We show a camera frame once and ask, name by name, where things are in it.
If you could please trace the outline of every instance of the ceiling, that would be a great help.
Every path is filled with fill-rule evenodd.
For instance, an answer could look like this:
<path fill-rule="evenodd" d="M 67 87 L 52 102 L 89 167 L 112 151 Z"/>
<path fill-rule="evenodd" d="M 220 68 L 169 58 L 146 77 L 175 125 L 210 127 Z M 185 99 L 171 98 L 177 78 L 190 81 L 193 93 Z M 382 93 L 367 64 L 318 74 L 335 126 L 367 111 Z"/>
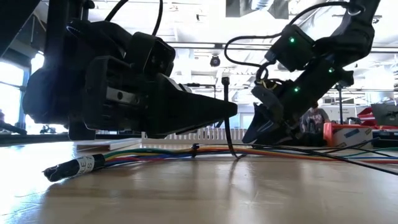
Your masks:
<path fill-rule="evenodd" d="M 239 35 L 269 35 L 280 32 L 288 23 L 287 19 L 275 19 L 265 10 L 254 11 L 240 18 L 225 17 L 226 0 L 165 0 L 164 15 L 158 36 L 176 48 L 177 58 L 172 78 L 180 83 L 197 82 L 202 84 L 217 84 L 221 86 L 221 77 L 230 76 L 235 90 L 230 94 L 232 100 L 243 103 L 253 101 L 249 90 L 242 88 L 250 86 L 256 69 L 246 66 L 236 66 L 229 63 L 223 56 L 221 49 L 216 49 L 217 43 L 224 44 L 229 39 Z M 289 0 L 289 19 L 295 14 L 316 3 L 327 0 Z M 103 20 L 118 0 L 94 1 L 95 9 L 90 11 L 89 20 Z M 47 19 L 47 1 L 43 1 L 37 8 L 40 19 Z M 130 33 L 152 33 L 157 19 L 159 2 L 156 0 L 130 0 L 115 15 L 113 22 L 121 25 Z M 374 49 L 368 57 L 348 66 L 353 69 L 356 84 L 353 88 L 370 88 L 365 81 L 379 67 L 385 73 L 394 75 L 397 63 L 398 30 L 394 23 L 398 21 L 395 10 L 398 8 L 396 0 L 382 0 L 376 15 L 378 21 L 374 24 L 376 37 Z M 339 15 L 344 14 L 340 7 L 326 7 L 304 15 L 297 24 L 312 38 L 330 35 L 340 24 Z M 232 46 L 238 50 L 230 50 L 229 56 L 235 60 L 261 63 L 266 49 L 275 40 L 252 40 L 238 42 L 244 45 Z M 210 66 L 212 55 L 219 55 L 221 65 Z M 299 73 L 289 73 L 279 70 L 277 66 L 270 68 L 270 76 L 280 79 L 295 79 Z M 194 90 L 197 93 L 213 96 L 211 89 Z M 222 98 L 221 90 L 217 94 Z"/>

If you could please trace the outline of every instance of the robotic arm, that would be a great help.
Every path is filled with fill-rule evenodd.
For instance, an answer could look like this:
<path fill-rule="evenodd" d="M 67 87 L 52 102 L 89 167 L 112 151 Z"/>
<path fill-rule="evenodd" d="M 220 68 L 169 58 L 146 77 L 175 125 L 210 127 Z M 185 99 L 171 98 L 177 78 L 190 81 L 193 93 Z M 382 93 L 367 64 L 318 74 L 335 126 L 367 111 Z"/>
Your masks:
<path fill-rule="evenodd" d="M 343 67 L 370 53 L 374 38 L 372 20 L 380 0 L 345 3 L 343 21 L 330 37 L 314 41 L 299 27 L 289 24 L 268 50 L 268 64 L 279 61 L 290 72 L 303 72 L 294 82 L 266 78 L 258 82 L 252 94 L 261 104 L 254 105 L 254 118 L 243 142 L 275 144 L 297 138 L 299 119 L 313 101 L 338 82 L 343 86 L 353 84 L 353 72 Z"/>
<path fill-rule="evenodd" d="M 175 50 L 162 39 L 90 22 L 83 2 L 50 0 L 45 65 L 30 77 L 22 102 L 36 123 L 64 124 L 71 140 L 94 139 L 95 130 L 164 138 L 237 113 L 234 103 L 176 84 Z"/>

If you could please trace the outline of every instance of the green wire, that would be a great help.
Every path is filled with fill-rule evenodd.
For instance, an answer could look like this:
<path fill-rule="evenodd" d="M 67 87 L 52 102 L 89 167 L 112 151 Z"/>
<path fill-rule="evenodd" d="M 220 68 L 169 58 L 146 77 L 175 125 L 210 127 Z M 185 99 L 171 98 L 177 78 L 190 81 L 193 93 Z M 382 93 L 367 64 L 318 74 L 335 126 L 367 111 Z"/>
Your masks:
<path fill-rule="evenodd" d="M 165 149 L 157 149 L 157 148 L 141 148 L 141 149 L 130 149 L 130 150 L 123 150 L 123 151 L 116 151 L 110 152 L 105 154 L 105 158 L 109 158 L 111 156 L 123 154 L 123 153 L 159 153 L 159 154 L 177 154 L 177 152 L 172 152 Z"/>
<path fill-rule="evenodd" d="M 388 148 L 376 149 L 376 150 L 373 150 L 373 152 L 386 151 L 386 150 L 398 151 L 398 147 L 388 147 Z M 344 157 L 358 156 L 358 155 L 362 155 L 362 154 L 366 154 L 366 153 L 371 153 L 371 152 L 359 152 L 359 153 L 347 155 Z"/>

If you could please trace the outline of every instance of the white label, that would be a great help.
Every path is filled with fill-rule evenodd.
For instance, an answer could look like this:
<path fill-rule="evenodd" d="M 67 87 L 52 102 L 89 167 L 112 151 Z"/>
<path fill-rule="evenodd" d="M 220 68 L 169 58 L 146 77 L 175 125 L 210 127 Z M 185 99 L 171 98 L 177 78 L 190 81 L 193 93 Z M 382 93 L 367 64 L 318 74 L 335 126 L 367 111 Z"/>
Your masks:
<path fill-rule="evenodd" d="M 79 163 L 79 172 L 76 175 L 82 175 L 91 172 L 94 169 L 94 157 L 93 156 L 82 156 L 76 159 Z"/>

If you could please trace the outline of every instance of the orange wire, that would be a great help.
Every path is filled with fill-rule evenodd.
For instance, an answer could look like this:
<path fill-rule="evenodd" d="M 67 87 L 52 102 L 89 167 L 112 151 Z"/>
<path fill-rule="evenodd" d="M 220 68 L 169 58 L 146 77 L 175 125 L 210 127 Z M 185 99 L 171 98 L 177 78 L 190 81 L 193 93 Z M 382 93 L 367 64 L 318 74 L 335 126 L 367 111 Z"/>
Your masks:
<path fill-rule="evenodd" d="M 201 147 L 199 148 L 198 152 L 223 152 L 223 151 L 228 151 L 229 149 L 226 147 Z M 295 154 L 288 154 L 288 153 L 283 153 L 283 152 L 270 152 L 270 151 L 260 151 L 256 149 L 248 149 L 248 148 L 235 148 L 236 152 L 243 153 L 243 154 L 254 154 L 254 155 L 260 155 L 260 156 L 276 156 L 276 157 L 284 157 L 284 158 L 291 158 L 291 159 L 308 159 L 308 160 L 313 160 L 313 161 L 339 161 L 336 159 L 332 158 L 327 158 L 327 157 L 315 157 L 315 156 L 306 156 L 306 155 L 295 155 Z M 111 159 L 108 162 L 114 162 L 114 161 L 159 161 L 163 159 L 140 159 L 140 158 L 133 158 L 133 157 L 120 157 L 120 158 L 115 158 Z M 357 161 L 361 162 L 368 162 L 368 163 L 374 163 L 374 164 L 398 164 L 398 159 L 358 159 Z"/>

